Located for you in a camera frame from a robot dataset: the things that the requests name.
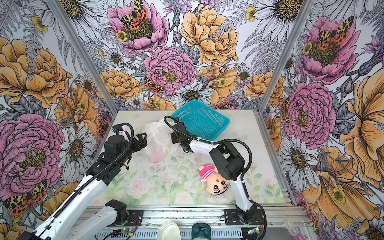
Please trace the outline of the translucent white plastic bag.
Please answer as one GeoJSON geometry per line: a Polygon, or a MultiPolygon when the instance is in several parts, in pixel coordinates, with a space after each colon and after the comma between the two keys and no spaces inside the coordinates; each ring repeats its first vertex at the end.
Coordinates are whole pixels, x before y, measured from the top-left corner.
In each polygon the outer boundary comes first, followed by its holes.
{"type": "Polygon", "coordinates": [[[143,156],[151,163],[163,161],[179,148],[179,144],[172,142],[173,130],[165,123],[165,116],[145,124],[142,130],[147,134],[147,146],[143,149],[143,156]]]}

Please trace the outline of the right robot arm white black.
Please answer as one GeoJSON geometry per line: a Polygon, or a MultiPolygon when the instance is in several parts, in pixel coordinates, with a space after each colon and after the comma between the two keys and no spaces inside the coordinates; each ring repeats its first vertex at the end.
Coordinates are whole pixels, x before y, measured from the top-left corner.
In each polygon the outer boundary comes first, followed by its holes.
{"type": "Polygon", "coordinates": [[[244,176],[251,167],[253,154],[250,147],[236,139],[224,139],[218,142],[204,140],[191,135],[179,118],[164,117],[165,123],[173,130],[173,144],[180,144],[185,152],[198,153],[211,157],[218,173],[232,187],[236,199],[238,216],[245,225],[250,224],[257,210],[261,210],[249,196],[244,176]]]}

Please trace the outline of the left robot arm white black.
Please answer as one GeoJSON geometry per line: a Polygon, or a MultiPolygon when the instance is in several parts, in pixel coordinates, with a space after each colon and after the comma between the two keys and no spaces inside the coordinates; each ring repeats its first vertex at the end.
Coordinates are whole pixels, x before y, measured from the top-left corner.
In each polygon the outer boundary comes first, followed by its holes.
{"type": "Polygon", "coordinates": [[[74,192],[33,232],[24,232],[21,240],[89,240],[103,228],[123,225],[128,220],[127,205],[112,200],[95,215],[76,225],[76,221],[96,196],[127,167],[132,154],[147,146],[147,134],[115,134],[108,138],[98,160],[87,171],[74,192]]]}

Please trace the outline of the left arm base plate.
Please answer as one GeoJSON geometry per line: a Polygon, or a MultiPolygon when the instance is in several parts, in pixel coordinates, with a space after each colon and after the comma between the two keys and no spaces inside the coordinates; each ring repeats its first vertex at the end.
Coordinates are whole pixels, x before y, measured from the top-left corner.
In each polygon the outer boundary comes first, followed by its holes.
{"type": "Polygon", "coordinates": [[[143,215],[143,210],[119,210],[114,225],[140,227],[142,225],[143,215]]]}

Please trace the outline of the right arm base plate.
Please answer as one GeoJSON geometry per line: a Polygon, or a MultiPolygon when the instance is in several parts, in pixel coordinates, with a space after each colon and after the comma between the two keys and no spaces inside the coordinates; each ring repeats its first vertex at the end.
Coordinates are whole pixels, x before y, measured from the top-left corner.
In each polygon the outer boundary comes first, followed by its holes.
{"type": "Polygon", "coordinates": [[[265,226],[266,218],[261,209],[242,211],[240,209],[224,209],[224,219],[227,226],[265,226]]]}

